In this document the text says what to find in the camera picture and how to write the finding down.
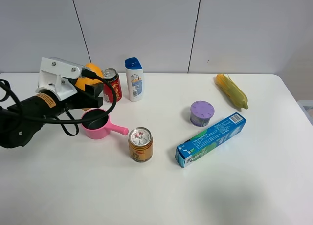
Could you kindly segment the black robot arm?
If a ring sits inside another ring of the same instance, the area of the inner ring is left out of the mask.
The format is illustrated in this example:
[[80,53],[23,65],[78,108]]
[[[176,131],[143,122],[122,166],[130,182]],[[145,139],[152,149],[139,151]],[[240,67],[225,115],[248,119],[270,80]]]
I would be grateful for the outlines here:
[[21,118],[21,114],[46,120],[57,120],[58,116],[66,113],[70,120],[74,117],[69,110],[99,108],[103,100],[99,97],[103,91],[103,84],[85,85],[86,90],[77,88],[77,93],[60,101],[57,96],[46,89],[42,89],[36,95],[0,109],[0,145],[4,148],[25,146],[44,125],[42,122],[34,122]]

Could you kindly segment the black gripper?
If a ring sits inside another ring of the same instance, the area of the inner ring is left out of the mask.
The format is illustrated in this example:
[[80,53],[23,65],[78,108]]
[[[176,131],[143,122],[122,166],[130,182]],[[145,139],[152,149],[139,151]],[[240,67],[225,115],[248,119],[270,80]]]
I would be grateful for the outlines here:
[[[23,101],[20,101],[10,88],[7,90],[6,96],[15,101],[14,105],[6,109],[8,120],[56,120],[63,113],[72,120],[73,116],[69,110],[99,108],[103,105],[101,98],[98,98],[103,91],[103,83],[84,84],[83,90],[77,88],[76,94],[63,101],[46,89]],[[93,98],[83,97],[83,91]]]

